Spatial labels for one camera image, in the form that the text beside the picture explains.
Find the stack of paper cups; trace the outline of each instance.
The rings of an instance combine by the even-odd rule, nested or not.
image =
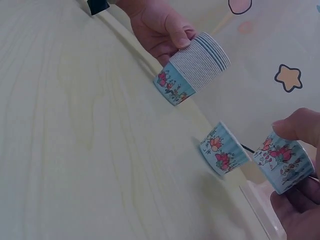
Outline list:
[[[190,46],[170,58],[154,84],[170,103],[178,105],[200,92],[229,66],[224,50],[209,34],[202,32]]]

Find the hand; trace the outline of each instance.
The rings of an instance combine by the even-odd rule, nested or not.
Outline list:
[[[315,169],[320,176],[320,113],[301,108],[288,118],[275,122],[273,129],[281,138],[301,140],[316,147]],[[273,192],[270,200],[287,240],[320,239],[319,181],[308,177],[285,194]]]
[[[197,35],[191,24],[163,0],[122,1],[132,1],[140,6],[126,11],[128,7],[118,4],[129,15],[136,38],[162,66]]]

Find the finger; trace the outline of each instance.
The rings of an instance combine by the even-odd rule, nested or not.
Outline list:
[[[320,205],[320,183],[307,177],[296,185],[297,189],[315,204]]]
[[[273,123],[274,132],[283,139],[301,140],[318,147],[320,138],[320,113],[300,108],[286,119]]]
[[[276,216],[287,232],[300,213],[294,208],[285,195],[278,195],[276,192],[273,192],[270,196],[270,201]]]
[[[316,208],[318,205],[303,195],[297,188],[293,187],[285,193],[285,196],[293,207],[300,213]]]
[[[170,56],[168,54],[164,54],[164,55],[157,57],[157,60],[161,64],[162,67],[167,65],[167,63],[169,62],[169,59],[170,59]]]
[[[165,29],[178,49],[184,49],[190,45],[190,40],[185,31],[185,23],[178,14],[170,14],[165,20]]]
[[[196,36],[198,35],[198,32],[191,26],[189,26],[187,30],[185,30],[185,33],[190,40],[196,38]]]

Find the black object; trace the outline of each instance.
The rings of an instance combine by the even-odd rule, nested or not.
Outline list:
[[[241,144],[241,146],[242,146],[245,150],[249,151],[250,153],[252,153],[252,154],[255,153],[255,151],[253,151],[252,149],[248,148],[247,146],[242,145],[242,144]]]
[[[106,0],[88,0],[87,1],[91,15],[96,15],[110,7]]]

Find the paper cup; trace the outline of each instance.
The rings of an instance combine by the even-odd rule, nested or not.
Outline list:
[[[170,62],[155,78],[154,84],[159,92],[174,106],[195,93],[195,90]]]
[[[229,66],[223,49],[203,32],[171,57],[153,82],[171,104],[177,105],[200,92]]]
[[[199,147],[208,164],[220,176],[250,161],[249,155],[222,122],[218,123]]]
[[[278,194],[283,194],[315,172],[299,142],[283,139],[274,132],[253,154],[253,160]]]

